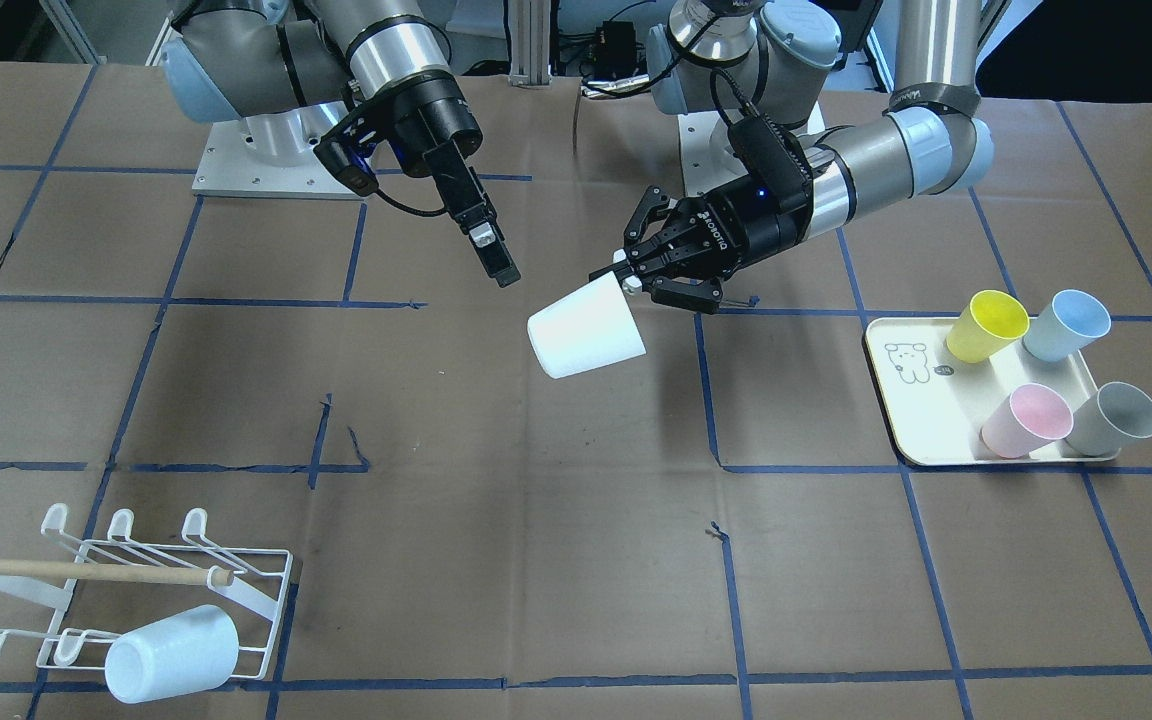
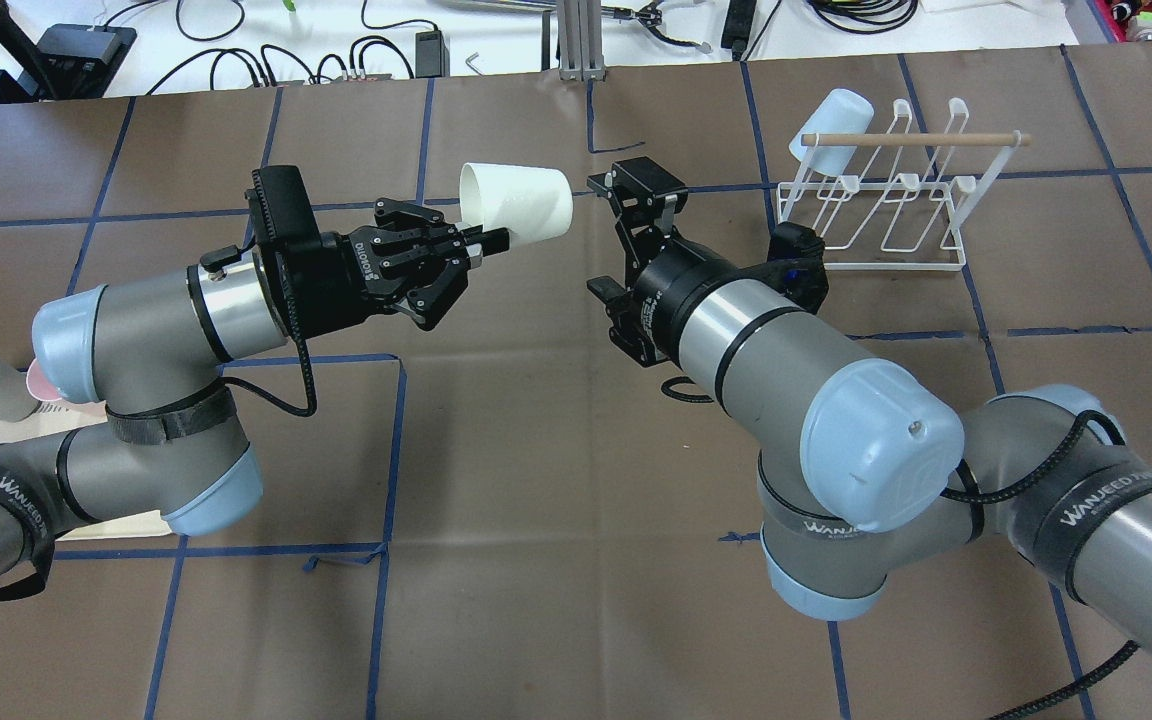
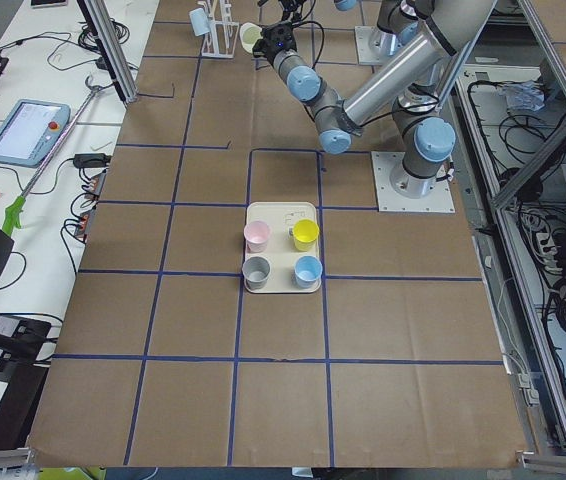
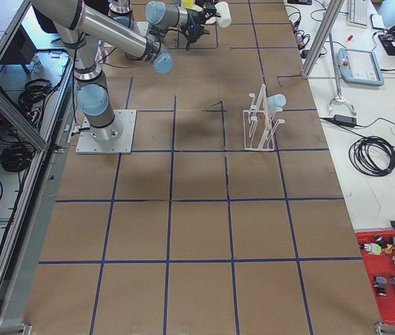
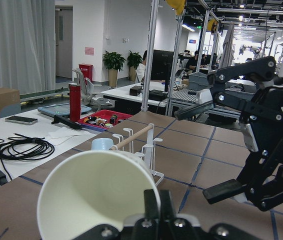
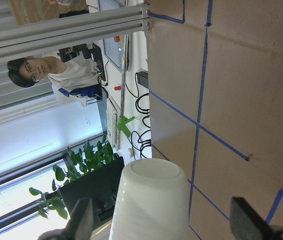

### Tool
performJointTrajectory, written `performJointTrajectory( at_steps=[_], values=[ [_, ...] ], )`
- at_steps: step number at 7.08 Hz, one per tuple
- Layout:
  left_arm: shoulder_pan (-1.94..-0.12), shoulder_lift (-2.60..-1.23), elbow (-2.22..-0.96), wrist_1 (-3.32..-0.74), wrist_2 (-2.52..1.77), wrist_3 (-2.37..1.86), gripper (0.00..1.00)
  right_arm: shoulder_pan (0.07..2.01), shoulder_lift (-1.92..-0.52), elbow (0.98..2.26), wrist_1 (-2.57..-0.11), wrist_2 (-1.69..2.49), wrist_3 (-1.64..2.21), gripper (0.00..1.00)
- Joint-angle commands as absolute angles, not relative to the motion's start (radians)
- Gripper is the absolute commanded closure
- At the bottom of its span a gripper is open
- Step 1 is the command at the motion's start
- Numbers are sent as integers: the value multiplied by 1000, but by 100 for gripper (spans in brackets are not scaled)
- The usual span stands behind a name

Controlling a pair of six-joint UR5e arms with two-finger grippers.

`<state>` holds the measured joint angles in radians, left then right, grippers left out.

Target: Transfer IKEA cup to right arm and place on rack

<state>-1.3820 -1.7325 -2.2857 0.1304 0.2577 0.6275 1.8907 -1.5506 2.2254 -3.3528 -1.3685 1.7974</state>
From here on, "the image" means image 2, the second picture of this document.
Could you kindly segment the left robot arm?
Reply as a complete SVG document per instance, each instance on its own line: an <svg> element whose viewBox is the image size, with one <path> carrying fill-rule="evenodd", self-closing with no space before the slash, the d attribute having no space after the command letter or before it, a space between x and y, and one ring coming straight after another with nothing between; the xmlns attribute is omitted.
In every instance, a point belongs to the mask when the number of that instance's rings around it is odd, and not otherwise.
<svg viewBox="0 0 1152 720"><path fill-rule="evenodd" d="M253 233L185 270L104 285L41 306L38 364L61 397L105 420L0 444L0 602L41 593L61 537L157 511L204 536L262 498L234 389L312 416L306 342L372 316L430 331L486 256L525 242L516 223L468 209L382 199L376 223L320 232L298 191L247 192Z"/></svg>

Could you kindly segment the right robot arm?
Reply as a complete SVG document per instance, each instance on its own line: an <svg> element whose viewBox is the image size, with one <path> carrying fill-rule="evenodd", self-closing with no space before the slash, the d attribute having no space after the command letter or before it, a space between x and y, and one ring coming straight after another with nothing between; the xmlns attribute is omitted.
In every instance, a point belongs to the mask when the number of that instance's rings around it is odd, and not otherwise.
<svg viewBox="0 0 1152 720"><path fill-rule="evenodd" d="M844 621L890 571L1005 533L1043 577L1152 653L1152 467L1073 386L955 414L818 316L824 245L778 223L738 268L676 228L685 184L649 158L588 181L608 200L626 281L588 287L643 366L676 364L756 438L761 548L791 609Z"/></svg>

